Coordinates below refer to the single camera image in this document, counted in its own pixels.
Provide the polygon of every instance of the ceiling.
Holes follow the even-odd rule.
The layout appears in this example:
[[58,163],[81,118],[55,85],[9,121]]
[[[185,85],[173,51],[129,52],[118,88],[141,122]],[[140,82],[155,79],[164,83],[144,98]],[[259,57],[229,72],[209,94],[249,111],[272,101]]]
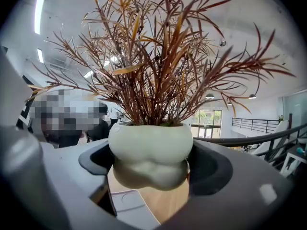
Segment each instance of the ceiling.
[[[63,38],[69,40],[72,37],[77,45],[80,32],[87,32],[88,25],[82,24],[82,19],[87,12],[95,8],[94,0],[45,0],[42,19],[41,34],[34,33],[34,12],[36,0],[21,0],[16,5],[14,12],[3,28],[0,41],[9,50],[14,48],[24,62],[23,73],[31,75],[33,79],[41,85],[47,80],[33,69],[30,62],[34,62],[40,69],[44,65],[39,63],[37,49],[43,51],[44,61],[63,66],[67,74],[84,83],[76,70],[80,70],[82,75],[89,69],[78,66],[71,59],[54,50],[56,45],[46,42],[46,40],[56,41],[53,32],[60,33],[62,27]],[[266,98],[273,95],[281,95],[305,87],[306,67],[304,62],[305,45],[301,40],[297,29],[288,15],[286,9],[278,0],[232,0],[227,5],[222,5],[207,12],[216,24],[220,26],[226,39],[226,46],[219,48],[222,53],[229,46],[233,45],[232,56],[241,52],[245,43],[248,43],[248,52],[253,52],[258,43],[255,23],[261,32],[263,44],[268,40],[273,29],[276,29],[276,36],[268,50],[268,56],[280,55],[276,63],[287,66],[297,78],[288,78],[277,75],[267,85],[260,86],[257,94],[258,98]],[[91,25],[91,31],[99,27],[97,24]],[[206,27],[209,37],[219,44],[221,37],[209,25]],[[248,82],[249,95],[256,91],[257,81],[251,79]]]

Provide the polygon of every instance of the person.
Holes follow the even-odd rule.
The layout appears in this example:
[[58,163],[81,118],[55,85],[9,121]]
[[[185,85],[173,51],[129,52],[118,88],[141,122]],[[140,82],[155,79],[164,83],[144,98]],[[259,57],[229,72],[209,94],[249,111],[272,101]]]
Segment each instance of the person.
[[92,130],[88,130],[87,134],[92,141],[105,139],[109,137],[109,124],[104,120],[107,114],[107,105],[104,103],[99,104],[100,120]]

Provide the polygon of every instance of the window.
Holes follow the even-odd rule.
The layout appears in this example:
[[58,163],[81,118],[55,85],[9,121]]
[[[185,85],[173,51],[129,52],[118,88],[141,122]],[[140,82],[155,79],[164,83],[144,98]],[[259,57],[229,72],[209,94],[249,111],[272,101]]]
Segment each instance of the window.
[[193,137],[219,138],[221,131],[222,111],[198,110],[191,124]]

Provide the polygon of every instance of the floor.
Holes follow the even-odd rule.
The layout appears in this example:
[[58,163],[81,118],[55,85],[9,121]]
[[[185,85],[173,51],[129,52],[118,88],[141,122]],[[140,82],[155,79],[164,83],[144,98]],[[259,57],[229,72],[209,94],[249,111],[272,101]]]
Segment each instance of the floor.
[[[111,193],[129,190],[122,186],[114,177],[113,167],[108,173],[108,182]],[[145,203],[162,224],[172,217],[187,202],[189,184],[187,180],[178,188],[171,191],[160,191],[151,187],[138,189]]]

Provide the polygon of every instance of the railing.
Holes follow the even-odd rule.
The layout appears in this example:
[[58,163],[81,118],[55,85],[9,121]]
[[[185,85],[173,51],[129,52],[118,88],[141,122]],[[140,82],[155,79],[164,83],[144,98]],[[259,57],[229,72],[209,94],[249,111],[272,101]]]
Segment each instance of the railing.
[[260,131],[265,134],[272,134],[277,128],[279,122],[280,120],[276,119],[232,118],[232,126]]
[[[211,143],[223,145],[225,147],[242,147],[242,146],[248,146],[248,145],[259,144],[270,141],[269,149],[265,152],[256,154],[256,156],[264,155],[265,161],[269,163],[277,161],[277,163],[274,164],[274,167],[278,167],[281,164],[283,164],[284,158],[287,155],[287,149],[295,146],[295,144],[298,143],[299,138],[307,138],[306,129],[307,129],[307,123],[295,128],[291,128],[285,131],[264,136],[256,136],[249,138],[225,138],[225,139],[194,138],[194,139],[208,141]],[[296,138],[293,138],[293,136],[291,136],[291,134],[294,133],[296,133]],[[277,146],[273,148],[275,140],[280,138],[281,140],[278,142]],[[278,157],[275,157],[277,152],[282,148],[286,148],[285,151],[282,154],[280,154]]]

